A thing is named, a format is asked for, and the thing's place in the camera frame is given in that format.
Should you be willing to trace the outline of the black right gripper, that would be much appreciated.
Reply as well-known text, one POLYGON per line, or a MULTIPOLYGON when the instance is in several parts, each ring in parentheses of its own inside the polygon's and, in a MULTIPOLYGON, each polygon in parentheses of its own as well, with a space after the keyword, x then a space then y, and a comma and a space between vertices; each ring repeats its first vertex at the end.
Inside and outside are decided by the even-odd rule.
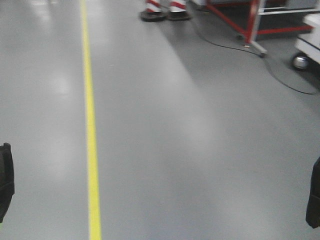
POLYGON ((320 159, 313 165, 305 220, 313 229, 320 226, 320 159))

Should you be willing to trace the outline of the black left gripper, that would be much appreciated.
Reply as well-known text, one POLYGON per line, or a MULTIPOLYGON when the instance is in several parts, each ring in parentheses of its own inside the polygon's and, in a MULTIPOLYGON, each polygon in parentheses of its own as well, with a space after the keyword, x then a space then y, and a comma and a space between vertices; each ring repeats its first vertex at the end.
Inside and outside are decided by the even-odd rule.
POLYGON ((11 145, 0 146, 0 222, 2 223, 15 194, 14 162, 11 145))

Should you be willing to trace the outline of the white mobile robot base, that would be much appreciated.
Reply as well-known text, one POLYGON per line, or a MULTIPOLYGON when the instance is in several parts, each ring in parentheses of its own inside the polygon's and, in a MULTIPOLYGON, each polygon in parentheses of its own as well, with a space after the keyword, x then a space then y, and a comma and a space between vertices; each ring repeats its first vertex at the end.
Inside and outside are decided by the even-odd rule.
POLYGON ((291 66, 297 71, 307 71, 312 63, 320 64, 320 14, 308 14, 303 21, 312 30, 297 37, 295 48, 299 52, 291 59, 291 66))

